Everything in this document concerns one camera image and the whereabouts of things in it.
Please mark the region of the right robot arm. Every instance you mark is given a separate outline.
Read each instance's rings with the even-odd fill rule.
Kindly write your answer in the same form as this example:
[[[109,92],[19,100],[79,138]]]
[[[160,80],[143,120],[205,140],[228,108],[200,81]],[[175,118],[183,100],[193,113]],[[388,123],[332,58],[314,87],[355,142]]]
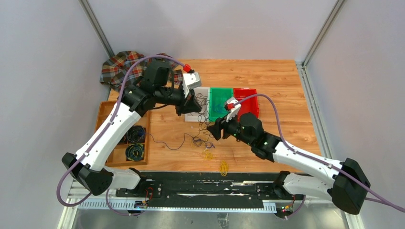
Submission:
[[[273,185],[277,198],[285,199],[290,194],[313,196],[331,201],[346,213],[360,213],[367,195],[366,188],[371,184],[357,161],[325,158],[285,144],[281,137],[266,132],[262,122],[252,113],[231,120],[218,118],[207,130],[216,140],[233,136],[249,145],[258,158],[306,173],[306,176],[301,176],[281,172],[281,177]]]

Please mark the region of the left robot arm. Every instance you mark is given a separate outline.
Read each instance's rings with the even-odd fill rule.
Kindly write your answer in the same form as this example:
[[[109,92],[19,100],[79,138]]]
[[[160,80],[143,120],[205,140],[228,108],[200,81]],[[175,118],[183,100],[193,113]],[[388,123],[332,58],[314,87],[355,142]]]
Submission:
[[[74,154],[62,157],[68,173],[91,195],[101,195],[110,188],[128,189],[135,197],[145,194],[146,184],[135,169],[113,169],[105,163],[127,131],[156,104],[174,106],[177,115],[201,111],[194,92],[202,85],[200,77],[188,65],[183,69],[179,87],[168,87],[170,65],[161,60],[150,62],[141,79],[120,93],[108,118],[88,142]]]

